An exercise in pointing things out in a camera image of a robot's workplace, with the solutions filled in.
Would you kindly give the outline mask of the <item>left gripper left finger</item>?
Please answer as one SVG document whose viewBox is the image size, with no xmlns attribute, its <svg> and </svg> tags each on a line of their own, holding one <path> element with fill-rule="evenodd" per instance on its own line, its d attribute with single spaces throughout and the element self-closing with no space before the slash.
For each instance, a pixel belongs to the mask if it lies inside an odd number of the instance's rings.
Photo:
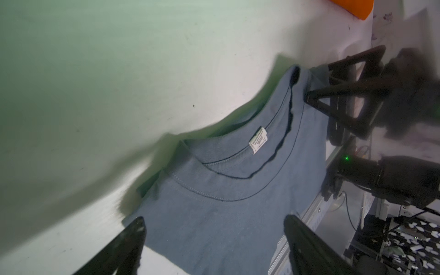
<svg viewBox="0 0 440 275">
<path fill-rule="evenodd" d="M 136 275 L 147 235 L 143 217 L 135 218 L 97 255 L 83 265 L 77 275 Z"/>
</svg>

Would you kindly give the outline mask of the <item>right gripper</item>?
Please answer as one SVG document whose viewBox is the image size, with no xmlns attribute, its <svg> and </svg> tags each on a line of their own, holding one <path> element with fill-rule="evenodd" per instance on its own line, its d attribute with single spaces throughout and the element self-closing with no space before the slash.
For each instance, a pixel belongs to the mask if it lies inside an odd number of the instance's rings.
<svg viewBox="0 0 440 275">
<path fill-rule="evenodd" d="M 385 128 L 385 137 L 402 138 L 423 123 L 440 125 L 440 78 L 416 48 L 403 48 L 384 67 L 386 47 L 380 45 L 328 64 L 331 86 L 305 94 L 305 102 L 360 139 L 369 137 L 374 126 Z M 347 111 L 349 100 L 363 97 L 356 118 Z"/>
</svg>

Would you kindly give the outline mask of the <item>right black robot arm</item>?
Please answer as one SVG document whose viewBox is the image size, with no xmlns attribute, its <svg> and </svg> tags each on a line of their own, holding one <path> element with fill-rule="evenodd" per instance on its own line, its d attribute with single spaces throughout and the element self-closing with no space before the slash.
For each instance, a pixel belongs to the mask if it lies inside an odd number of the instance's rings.
<svg viewBox="0 0 440 275">
<path fill-rule="evenodd" d="M 355 139 L 376 127 L 398 140 L 420 122 L 440 123 L 440 81 L 415 48 L 382 63 L 384 45 L 330 63 L 330 85 L 305 94 L 305 102 L 328 116 L 327 136 L 340 147 L 327 167 L 321 194 L 339 194 L 343 181 L 399 205 L 426 208 L 440 196 L 440 167 L 414 157 L 367 160 L 354 154 Z"/>
</svg>

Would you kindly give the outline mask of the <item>grey-blue t-shirt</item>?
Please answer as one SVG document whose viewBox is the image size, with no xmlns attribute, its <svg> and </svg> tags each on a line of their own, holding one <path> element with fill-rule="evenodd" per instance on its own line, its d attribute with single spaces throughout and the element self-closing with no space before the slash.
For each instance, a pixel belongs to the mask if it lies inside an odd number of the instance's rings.
<svg viewBox="0 0 440 275">
<path fill-rule="evenodd" d="M 304 101 L 329 68 L 290 67 L 269 100 L 222 136 L 182 140 L 139 207 L 145 245 L 190 275 L 265 275 L 288 214 L 326 175 L 328 119 Z"/>
</svg>

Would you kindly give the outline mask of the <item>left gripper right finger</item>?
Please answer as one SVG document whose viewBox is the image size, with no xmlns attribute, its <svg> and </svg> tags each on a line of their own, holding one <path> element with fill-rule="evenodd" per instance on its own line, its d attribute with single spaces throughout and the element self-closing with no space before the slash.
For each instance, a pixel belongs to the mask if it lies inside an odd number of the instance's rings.
<svg viewBox="0 0 440 275">
<path fill-rule="evenodd" d="M 358 272 L 295 215 L 284 219 L 294 275 L 356 275 Z"/>
</svg>

